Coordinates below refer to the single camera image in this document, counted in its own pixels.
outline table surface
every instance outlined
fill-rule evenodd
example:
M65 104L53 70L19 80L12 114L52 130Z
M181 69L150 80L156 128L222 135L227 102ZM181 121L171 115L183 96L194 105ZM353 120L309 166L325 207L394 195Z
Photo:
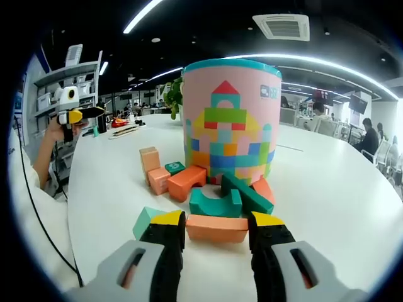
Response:
M80 137L69 181L68 221L72 248L84 283L98 264L127 240L144 206L182 209L168 193L145 185L139 149L155 146L161 164L184 162L183 129L169 115L109 140ZM346 142L281 126L268 178L281 218L296 240L305 240L335 266L351 288L370 291L385 274L403 241L403 205L381 173ZM206 195L215 186L203 187ZM178 301L256 301L251 253L239 244L193 242L186 234Z

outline pink cylindrical container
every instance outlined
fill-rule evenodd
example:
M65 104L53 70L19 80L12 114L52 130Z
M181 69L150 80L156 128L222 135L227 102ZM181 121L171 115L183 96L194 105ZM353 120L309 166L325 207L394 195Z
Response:
M250 185L267 177L280 119L281 72L242 59L196 62L183 71L186 166L220 184L229 172Z

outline air conditioning vent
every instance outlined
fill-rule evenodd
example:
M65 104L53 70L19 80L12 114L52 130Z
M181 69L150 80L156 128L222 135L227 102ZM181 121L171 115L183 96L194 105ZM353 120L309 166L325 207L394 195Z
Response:
M309 18L304 14L262 14L252 19L267 39L309 41Z

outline rectangular block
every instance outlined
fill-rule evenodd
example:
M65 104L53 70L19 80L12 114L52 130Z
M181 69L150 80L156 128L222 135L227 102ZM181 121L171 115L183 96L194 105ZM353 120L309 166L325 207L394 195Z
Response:
M147 173L151 170L160 168L161 164L159 162L159 154L155 147L143 148L140 149L139 152L145 183L150 186Z
M258 155L238 155L235 157L235 166L237 168L248 168L259 165Z
M254 211L271 214L273 211L273 204L266 198L260 196L232 174L225 173L221 178L221 193L227 195L231 189L239 190L242 199L242 209L245 213L250 214L250 212Z
M246 123L245 109L205 108L204 120L218 123Z
M210 154L224 155L224 144L223 143L210 143Z
M200 165L202 167L210 166L210 154L192 151L191 153L191 162L195 165Z
M214 168L232 168L235 167L235 156L210 156L210 167Z
M226 143L224 145L224 155L225 156L236 156L237 155L237 146L236 143Z
M260 152L260 143L250 143L249 144L249 155L259 155Z
M218 125L218 123L214 123L214 122L208 122L208 121L204 122L204 128L206 128L206 129L217 129L217 125Z
M167 179L171 174L165 168L158 168L148 172L150 185L156 195L168 192Z
M231 129L232 130L244 131L246 129L246 124L232 123L231 124Z
M219 129L218 143L232 143L232 130Z
M190 214L186 231L191 240L239 243L245 239L247 219Z
M199 151L199 140L191 139L191 149L194 151Z

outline white shelving unit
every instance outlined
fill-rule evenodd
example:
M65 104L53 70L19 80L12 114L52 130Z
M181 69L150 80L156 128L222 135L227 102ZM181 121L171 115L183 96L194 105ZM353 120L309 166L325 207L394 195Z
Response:
M99 70L101 68L101 59L102 59L102 51L99 52L98 55L98 60L97 61L92 61L92 62L84 62L84 63L79 63L77 65L72 65L72 66L67 66L63 67L54 71L49 72L48 74L45 74L43 77L37 79L34 82L34 85L38 88L38 92L43 89L45 92L48 92L49 86L52 86L56 83L63 82L64 80L80 77L80 76L86 76L86 75L91 75L93 74L93 86L94 89L92 93L89 93L84 96L80 96L80 106L85 107L85 106L95 106L96 103L98 103L98 80L99 80ZM43 118L45 116L51 115L58 107L59 103L51 104L47 108L43 110L38 110L34 113L32 113L29 118L31 120L36 120L37 121L37 126L38 126L38 119ZM63 181L64 179L69 177L70 174L70 166L71 166L71 160L72 156L74 153L74 149L76 147L76 144L73 143L69 147L64 146L64 154L60 154L62 156L57 157L57 166L59 167L58 170L58 178L60 181ZM52 162L52 165L49 169L49 173L51 174L51 178L54 180L56 179L55 176L55 161Z

